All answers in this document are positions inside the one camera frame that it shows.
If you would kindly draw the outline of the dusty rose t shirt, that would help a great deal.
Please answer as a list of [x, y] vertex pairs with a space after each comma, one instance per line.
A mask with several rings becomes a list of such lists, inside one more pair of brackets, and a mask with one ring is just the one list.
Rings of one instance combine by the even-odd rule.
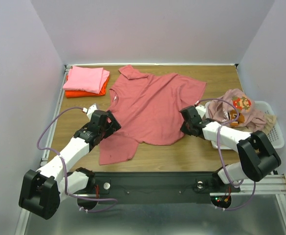
[[170, 73], [156, 76], [131, 65], [121, 67], [109, 89], [110, 106], [121, 129], [99, 144], [99, 164], [131, 160], [140, 143], [171, 145], [184, 134], [180, 110], [201, 100], [206, 83]]

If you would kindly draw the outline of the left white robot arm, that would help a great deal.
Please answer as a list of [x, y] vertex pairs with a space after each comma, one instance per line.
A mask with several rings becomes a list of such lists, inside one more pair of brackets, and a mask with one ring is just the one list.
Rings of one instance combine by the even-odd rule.
[[25, 173], [19, 206], [44, 219], [50, 219], [60, 203], [77, 191], [92, 192], [94, 173], [86, 169], [68, 171], [103, 139], [121, 128], [110, 110], [101, 111], [91, 106], [84, 110], [89, 122], [77, 130], [67, 146], [50, 162], [38, 170]]

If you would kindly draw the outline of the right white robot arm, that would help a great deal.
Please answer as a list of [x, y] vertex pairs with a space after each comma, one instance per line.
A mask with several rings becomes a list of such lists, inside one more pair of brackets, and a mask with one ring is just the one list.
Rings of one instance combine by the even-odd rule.
[[214, 141], [217, 147], [224, 145], [239, 156], [240, 161], [235, 164], [221, 162], [222, 168], [211, 179], [213, 189], [222, 191], [230, 183], [237, 187], [246, 179], [259, 182], [281, 165], [278, 153], [264, 132], [243, 132], [210, 118], [203, 119], [206, 108], [202, 105], [186, 107], [180, 113], [184, 119], [180, 130], [184, 134]]

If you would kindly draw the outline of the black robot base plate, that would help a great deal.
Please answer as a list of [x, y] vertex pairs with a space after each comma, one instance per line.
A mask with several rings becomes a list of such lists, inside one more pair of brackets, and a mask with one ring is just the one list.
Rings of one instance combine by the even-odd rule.
[[100, 198], [115, 198], [119, 204], [209, 204], [212, 193], [240, 189], [225, 185], [215, 173], [206, 172], [95, 172], [91, 182], [79, 193]]

